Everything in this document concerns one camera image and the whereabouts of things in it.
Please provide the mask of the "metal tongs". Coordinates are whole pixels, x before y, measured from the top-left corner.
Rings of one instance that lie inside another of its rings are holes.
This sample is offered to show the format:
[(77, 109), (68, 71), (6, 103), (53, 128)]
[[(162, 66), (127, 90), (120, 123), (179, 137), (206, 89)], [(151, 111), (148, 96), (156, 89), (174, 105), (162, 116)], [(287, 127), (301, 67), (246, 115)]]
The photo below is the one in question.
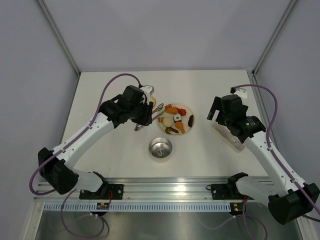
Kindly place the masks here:
[[(163, 112), (163, 108), (164, 108), (164, 103), (159, 104), (151, 113), (151, 123), (153, 123), (153, 121), (160, 116), (160, 114)], [(144, 128), (145, 125), (141, 125), (141, 124), (136, 124), (134, 131), (138, 132), (140, 131), (142, 128)]]

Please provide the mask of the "white steamed bun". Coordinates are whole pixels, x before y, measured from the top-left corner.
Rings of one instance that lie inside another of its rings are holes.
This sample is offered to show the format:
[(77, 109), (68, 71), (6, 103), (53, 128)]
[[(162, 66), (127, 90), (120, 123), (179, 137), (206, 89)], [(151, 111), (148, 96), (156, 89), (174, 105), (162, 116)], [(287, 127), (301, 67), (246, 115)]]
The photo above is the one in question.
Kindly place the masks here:
[(163, 125), (166, 127), (166, 128), (170, 128), (174, 125), (174, 121), (172, 118), (169, 118), (169, 117), (165, 117), (162, 121)]

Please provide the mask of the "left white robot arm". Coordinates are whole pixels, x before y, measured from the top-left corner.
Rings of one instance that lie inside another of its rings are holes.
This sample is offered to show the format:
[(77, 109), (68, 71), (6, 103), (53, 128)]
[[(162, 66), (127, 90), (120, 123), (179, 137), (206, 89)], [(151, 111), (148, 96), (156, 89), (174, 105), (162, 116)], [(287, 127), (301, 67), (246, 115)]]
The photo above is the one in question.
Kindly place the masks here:
[(84, 190), (103, 199), (108, 194), (108, 180), (96, 171), (80, 171), (74, 166), (99, 139), (128, 120), (142, 126), (150, 125), (153, 111), (150, 97), (153, 93), (153, 86), (129, 85), (122, 94), (101, 101), (92, 120), (66, 142), (51, 150), (44, 147), (39, 151), (40, 175), (60, 195)]

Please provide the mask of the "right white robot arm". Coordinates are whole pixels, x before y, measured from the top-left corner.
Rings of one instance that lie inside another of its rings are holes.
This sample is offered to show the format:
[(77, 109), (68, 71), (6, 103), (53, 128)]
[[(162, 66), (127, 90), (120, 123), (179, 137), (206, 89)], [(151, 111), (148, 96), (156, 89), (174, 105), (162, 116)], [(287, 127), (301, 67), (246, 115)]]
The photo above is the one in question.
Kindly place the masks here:
[(279, 153), (260, 119), (247, 115), (248, 106), (236, 94), (216, 96), (207, 119), (225, 126), (257, 158), (272, 181), (272, 186), (254, 180), (246, 173), (231, 176), (227, 193), (232, 198), (246, 195), (265, 205), (273, 218), (284, 225), (309, 212), (320, 195), (315, 183), (308, 184)]

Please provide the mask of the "steel lunch box bowl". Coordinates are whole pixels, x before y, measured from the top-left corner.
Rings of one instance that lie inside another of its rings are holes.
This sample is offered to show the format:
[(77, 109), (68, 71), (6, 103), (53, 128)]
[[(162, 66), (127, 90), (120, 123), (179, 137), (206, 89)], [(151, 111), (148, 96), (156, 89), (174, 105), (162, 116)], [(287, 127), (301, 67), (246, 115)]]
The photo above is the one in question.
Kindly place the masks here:
[(173, 152), (171, 141), (165, 137), (156, 137), (148, 145), (148, 153), (152, 160), (157, 163), (165, 163)]

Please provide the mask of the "clear cutlery case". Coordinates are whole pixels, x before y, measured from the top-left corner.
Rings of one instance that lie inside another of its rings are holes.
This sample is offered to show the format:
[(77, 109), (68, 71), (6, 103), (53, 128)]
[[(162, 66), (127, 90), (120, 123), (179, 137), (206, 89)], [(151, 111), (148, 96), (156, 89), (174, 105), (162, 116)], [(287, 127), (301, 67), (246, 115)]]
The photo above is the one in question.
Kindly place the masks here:
[(212, 124), (211, 128), (216, 132), (222, 140), (227, 143), (235, 152), (240, 153), (245, 149), (245, 146), (240, 142), (240, 140), (233, 136), (226, 126), (220, 125), (218, 123)]

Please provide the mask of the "beige round lid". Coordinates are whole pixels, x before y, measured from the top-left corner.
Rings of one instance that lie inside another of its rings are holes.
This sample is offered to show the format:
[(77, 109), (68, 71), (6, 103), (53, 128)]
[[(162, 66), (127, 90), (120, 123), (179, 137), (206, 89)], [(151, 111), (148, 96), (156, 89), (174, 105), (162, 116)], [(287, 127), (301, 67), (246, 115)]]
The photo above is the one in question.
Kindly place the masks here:
[(153, 96), (150, 97), (149, 102), (153, 104), (153, 108), (156, 107), (156, 99)]

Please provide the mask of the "dark sea cucumber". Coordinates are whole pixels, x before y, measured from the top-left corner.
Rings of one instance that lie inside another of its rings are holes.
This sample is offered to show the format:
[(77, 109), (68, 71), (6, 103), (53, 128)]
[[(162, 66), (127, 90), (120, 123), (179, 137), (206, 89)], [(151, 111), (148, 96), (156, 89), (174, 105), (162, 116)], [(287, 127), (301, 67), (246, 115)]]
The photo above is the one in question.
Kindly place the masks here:
[(194, 122), (195, 122), (195, 117), (192, 114), (188, 119), (188, 126), (191, 128), (194, 125)]

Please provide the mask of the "red lobster piece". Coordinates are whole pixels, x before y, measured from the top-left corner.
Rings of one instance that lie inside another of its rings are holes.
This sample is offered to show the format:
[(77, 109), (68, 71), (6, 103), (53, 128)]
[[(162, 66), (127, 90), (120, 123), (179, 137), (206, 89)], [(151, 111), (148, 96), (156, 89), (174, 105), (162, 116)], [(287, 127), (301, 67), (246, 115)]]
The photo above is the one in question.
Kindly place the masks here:
[(184, 108), (176, 108), (178, 114), (180, 114), (181, 116), (185, 116), (187, 114), (187, 111)]

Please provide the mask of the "cream round plate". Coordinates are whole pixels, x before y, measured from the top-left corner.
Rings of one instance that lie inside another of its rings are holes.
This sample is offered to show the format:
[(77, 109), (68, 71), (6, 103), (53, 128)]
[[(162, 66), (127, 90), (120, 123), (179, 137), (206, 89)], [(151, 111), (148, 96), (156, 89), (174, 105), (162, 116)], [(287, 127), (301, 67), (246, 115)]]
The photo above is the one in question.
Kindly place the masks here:
[(162, 108), (156, 122), (167, 135), (182, 136), (194, 127), (195, 115), (186, 105), (169, 103)]

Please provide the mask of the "orange fried piece upper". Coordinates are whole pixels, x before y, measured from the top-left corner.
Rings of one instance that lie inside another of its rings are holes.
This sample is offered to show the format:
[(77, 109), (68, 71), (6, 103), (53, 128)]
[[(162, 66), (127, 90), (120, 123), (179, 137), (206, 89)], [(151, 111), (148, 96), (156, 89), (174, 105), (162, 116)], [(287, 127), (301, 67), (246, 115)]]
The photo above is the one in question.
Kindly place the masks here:
[(165, 112), (172, 115), (176, 115), (179, 113), (178, 109), (175, 106), (166, 108)]

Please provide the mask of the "dark brown shrimp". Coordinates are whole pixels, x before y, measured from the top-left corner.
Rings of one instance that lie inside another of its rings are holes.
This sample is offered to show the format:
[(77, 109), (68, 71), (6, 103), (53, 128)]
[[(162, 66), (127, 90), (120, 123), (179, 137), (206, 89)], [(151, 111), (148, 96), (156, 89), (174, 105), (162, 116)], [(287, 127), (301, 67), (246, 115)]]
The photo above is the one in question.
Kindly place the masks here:
[(174, 134), (179, 134), (180, 133), (177, 129), (175, 129), (173, 127), (166, 127), (165, 128), (165, 132), (167, 134), (169, 134), (169, 135), (171, 135), (172, 133), (174, 133)]

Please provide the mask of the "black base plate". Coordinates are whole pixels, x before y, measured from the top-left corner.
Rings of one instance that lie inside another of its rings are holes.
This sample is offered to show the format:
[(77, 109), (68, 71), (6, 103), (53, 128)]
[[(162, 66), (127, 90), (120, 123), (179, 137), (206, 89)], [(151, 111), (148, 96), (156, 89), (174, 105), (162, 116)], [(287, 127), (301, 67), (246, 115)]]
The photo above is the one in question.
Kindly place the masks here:
[(241, 194), (238, 189), (229, 183), (214, 183), (206, 186), (213, 200), (246, 200), (248, 197)]
[(109, 183), (107, 187), (103, 187), (97, 192), (81, 190), (79, 194), (80, 200), (122, 200), (124, 194), (123, 184)]

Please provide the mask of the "aluminium frame post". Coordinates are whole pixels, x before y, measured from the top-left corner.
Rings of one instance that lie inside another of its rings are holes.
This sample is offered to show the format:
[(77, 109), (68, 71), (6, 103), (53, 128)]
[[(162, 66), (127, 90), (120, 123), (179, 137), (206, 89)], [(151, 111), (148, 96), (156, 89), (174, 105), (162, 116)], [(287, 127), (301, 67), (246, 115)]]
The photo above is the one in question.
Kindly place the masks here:
[(81, 75), (81, 71), (70, 51), (68, 48), (61, 31), (59, 30), (59, 27), (48, 7), (45, 0), (35, 0), (36, 5), (39, 7), (40, 11), (42, 12), (44, 19), (49, 25), (49, 28), (51, 29), (58, 45), (60, 46), (61, 50), (63, 51), (64, 56), (66, 57), (70, 67), (72, 68), (75, 75), (79, 78)]
[(270, 38), (268, 39), (266, 46), (264, 47), (257, 63), (255, 64), (253, 70), (251, 71), (253, 77), (256, 77), (257, 74), (259, 73), (261, 67), (263, 66), (264, 62), (267, 59), (267, 56), (271, 52), (274, 44), (276, 43), (276, 41), (279, 38), (283, 29), (285, 28), (290, 16), (292, 15), (295, 7), (297, 6), (297, 4), (299, 2), (300, 2), (299, 0), (290, 0), (288, 2), (284, 12), (282, 13), (279, 21), (277, 22), (277, 24), (275, 26)]

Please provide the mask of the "left aluminium frame post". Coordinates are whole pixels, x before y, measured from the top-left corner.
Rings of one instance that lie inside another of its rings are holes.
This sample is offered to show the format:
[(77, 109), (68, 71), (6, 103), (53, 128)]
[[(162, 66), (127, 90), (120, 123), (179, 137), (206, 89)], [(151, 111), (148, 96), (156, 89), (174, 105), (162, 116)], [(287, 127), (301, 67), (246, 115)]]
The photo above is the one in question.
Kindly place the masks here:
[(68, 48), (61, 31), (59, 30), (59, 27), (48, 7), (45, 0), (35, 0), (36, 5), (39, 7), (40, 11), (42, 12), (44, 19), (49, 25), (49, 28), (51, 29), (58, 45), (60, 46), (61, 50), (63, 51), (64, 56), (66, 57), (70, 67), (72, 68), (75, 75), (79, 78), (81, 75), (81, 71), (70, 51)]

